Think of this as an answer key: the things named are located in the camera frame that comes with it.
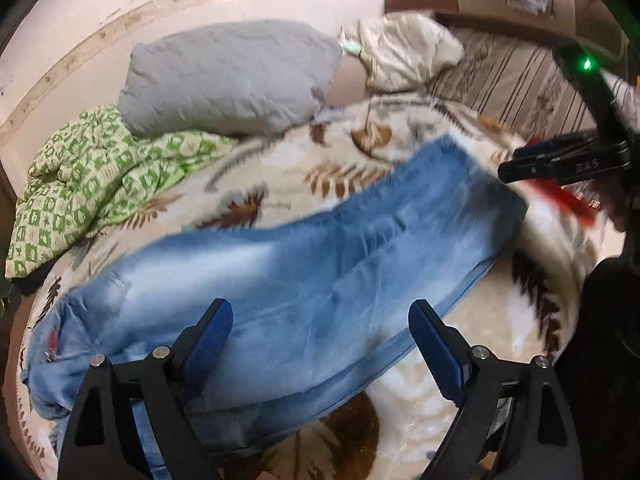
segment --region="green and white checkered fabric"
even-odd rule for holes
[[[28,171],[5,276],[27,276],[87,231],[122,222],[237,141],[190,130],[138,139],[113,105],[58,130]]]

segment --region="blanket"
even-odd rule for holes
[[[5,276],[27,276],[85,233],[126,220],[235,143],[197,130],[138,139],[113,105],[82,113],[46,142],[29,168]]]
[[[497,164],[523,143],[499,129],[484,126],[462,105],[420,93],[373,97],[330,121],[295,128],[281,140],[243,142],[126,221],[85,237],[47,277],[20,346],[18,416],[39,476],[56,477],[61,443],[55,421],[43,420],[33,409],[20,381],[21,367],[32,329],[72,288],[169,234],[267,228],[331,209],[445,133],[495,174]],[[489,345],[503,359],[528,362],[540,353],[553,358],[574,331],[580,287],[596,263],[602,219],[586,228],[529,184],[512,187],[529,203],[514,247],[447,315],[446,323],[470,344]],[[262,453],[229,463],[225,479],[254,480],[262,470],[280,480],[318,478],[320,473],[327,480],[413,478],[433,457],[455,411],[413,351],[335,412]]]

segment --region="silver bolt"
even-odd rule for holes
[[[471,353],[478,359],[487,359],[491,353],[486,346],[478,345],[471,349]]]
[[[91,363],[92,367],[97,368],[104,362],[104,360],[104,354],[96,354],[91,359],[89,359],[89,362]]]
[[[549,368],[551,366],[551,363],[549,362],[549,359],[547,359],[546,357],[544,357],[542,355],[536,355],[536,358],[533,359],[533,361],[540,368]]]
[[[154,351],[152,352],[153,357],[155,357],[156,359],[164,359],[165,357],[167,357],[169,355],[169,352],[171,351],[171,349],[168,346],[157,346],[154,348]]]

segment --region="blue gripper pad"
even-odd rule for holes
[[[227,300],[222,300],[218,310],[204,327],[200,338],[193,346],[191,354],[184,362],[182,377],[185,401],[193,399],[193,397],[196,397],[202,392],[204,384],[213,369],[213,365],[222,353],[226,339],[231,332],[233,322],[234,314],[231,304]]]
[[[427,301],[417,300],[409,307],[409,331],[440,393],[461,407],[465,402],[464,370],[453,353],[455,349],[452,351],[449,348],[449,334],[446,332],[449,330]]]

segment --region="blue jeans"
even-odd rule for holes
[[[22,379],[41,416],[64,419],[91,356],[142,359],[225,298],[233,329],[185,412],[212,456],[255,451],[334,410],[407,354],[412,302],[426,298],[444,316],[525,211],[443,137],[331,211],[274,229],[184,232],[111,264],[34,329]],[[162,476],[140,410],[141,439]]]

